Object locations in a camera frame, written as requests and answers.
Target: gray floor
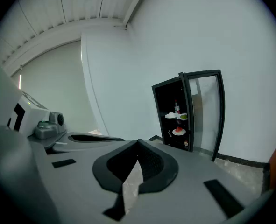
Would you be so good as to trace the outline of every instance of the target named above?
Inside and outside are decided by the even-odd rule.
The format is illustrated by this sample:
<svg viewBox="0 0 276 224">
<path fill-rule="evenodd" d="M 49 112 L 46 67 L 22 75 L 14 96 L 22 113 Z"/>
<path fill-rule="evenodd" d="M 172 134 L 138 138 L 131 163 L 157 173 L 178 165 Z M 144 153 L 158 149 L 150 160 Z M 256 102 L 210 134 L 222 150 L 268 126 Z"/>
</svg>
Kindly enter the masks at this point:
<svg viewBox="0 0 276 224">
<path fill-rule="evenodd" d="M 155 143 L 163 143 L 160 140 L 154 140 Z M 199 155 L 210 158 L 208 155 L 199 153 Z M 256 197 L 259 197 L 262 189 L 262 168 L 254 168 L 222 159 L 216 159 L 215 163 L 223 170 L 231 174 L 233 177 L 241 181 L 247 186 Z M 143 183 L 142 169 L 139 162 L 136 163 L 132 172 L 123 183 L 123 199 L 125 212 L 128 213 L 134 206 L 138 198 L 138 187 Z"/>
</svg>

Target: red food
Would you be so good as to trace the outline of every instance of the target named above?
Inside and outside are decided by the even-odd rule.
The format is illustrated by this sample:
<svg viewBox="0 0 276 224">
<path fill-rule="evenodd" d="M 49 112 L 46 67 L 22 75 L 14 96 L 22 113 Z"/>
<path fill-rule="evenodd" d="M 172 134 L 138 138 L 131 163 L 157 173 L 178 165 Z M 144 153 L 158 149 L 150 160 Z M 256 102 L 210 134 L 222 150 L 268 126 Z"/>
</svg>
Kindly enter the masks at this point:
<svg viewBox="0 0 276 224">
<path fill-rule="evenodd" d="M 182 127 L 177 127 L 175 132 L 179 133 L 180 131 L 182 131 Z"/>
</svg>

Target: door frame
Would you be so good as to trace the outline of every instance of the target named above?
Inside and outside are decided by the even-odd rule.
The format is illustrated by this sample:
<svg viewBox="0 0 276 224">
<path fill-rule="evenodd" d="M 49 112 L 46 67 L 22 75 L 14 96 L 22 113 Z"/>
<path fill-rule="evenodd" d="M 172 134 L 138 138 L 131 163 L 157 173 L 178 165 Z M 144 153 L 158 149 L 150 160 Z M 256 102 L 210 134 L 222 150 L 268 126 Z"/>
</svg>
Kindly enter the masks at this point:
<svg viewBox="0 0 276 224">
<path fill-rule="evenodd" d="M 212 161 L 215 160 L 216 155 L 218 153 L 222 135 L 223 135 L 223 129 L 224 129 L 224 123 L 225 123 L 225 90 L 224 90 L 224 84 L 223 84 L 223 78 L 221 74 L 221 70 L 203 70 L 203 71 L 196 71 L 196 72 L 189 72 L 189 73 L 179 73 L 179 76 L 181 77 L 181 80 L 184 84 L 186 97 L 187 97 L 187 104 L 188 104 L 188 120 L 189 120 L 189 128 L 190 128 L 190 138 L 189 138 L 189 151 L 193 152 L 193 146 L 194 146 L 194 108 L 193 108 L 193 102 L 192 102 L 192 95 L 191 95 L 191 88 L 190 88 L 190 79 L 196 79 L 196 78 L 202 78 L 202 77 L 211 77 L 216 76 L 218 88 L 219 88 L 219 101 L 220 101 L 220 110 L 219 110 L 219 128 L 218 128 L 218 134 L 216 139 L 216 144 L 213 149 L 212 154 Z"/>
</svg>

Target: bottle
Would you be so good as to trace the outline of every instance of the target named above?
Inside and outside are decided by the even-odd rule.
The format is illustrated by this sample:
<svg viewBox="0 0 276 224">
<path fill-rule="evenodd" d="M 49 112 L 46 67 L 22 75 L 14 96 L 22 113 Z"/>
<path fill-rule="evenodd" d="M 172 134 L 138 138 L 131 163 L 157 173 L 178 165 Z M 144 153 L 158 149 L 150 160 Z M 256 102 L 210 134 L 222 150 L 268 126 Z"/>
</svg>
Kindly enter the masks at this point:
<svg viewBox="0 0 276 224">
<path fill-rule="evenodd" d="M 177 99 L 175 100 L 175 113 L 180 114 L 179 105 L 177 104 Z"/>
</svg>

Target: food on plate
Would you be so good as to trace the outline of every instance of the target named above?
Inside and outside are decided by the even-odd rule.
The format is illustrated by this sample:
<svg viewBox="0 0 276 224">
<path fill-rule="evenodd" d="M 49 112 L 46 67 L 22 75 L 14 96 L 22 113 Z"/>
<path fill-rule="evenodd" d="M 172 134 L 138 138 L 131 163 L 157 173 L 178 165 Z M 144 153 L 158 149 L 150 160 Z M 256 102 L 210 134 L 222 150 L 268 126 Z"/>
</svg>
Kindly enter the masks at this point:
<svg viewBox="0 0 276 224">
<path fill-rule="evenodd" d="M 187 116 L 186 114 L 183 114 L 183 115 L 180 116 L 180 118 L 181 118 L 181 119 L 187 119 L 188 116 Z"/>
<path fill-rule="evenodd" d="M 178 126 L 178 127 L 176 128 L 175 132 L 176 132 L 176 133 L 179 133 L 180 131 L 182 131 L 182 127 L 179 127 L 179 126 Z"/>
</svg>

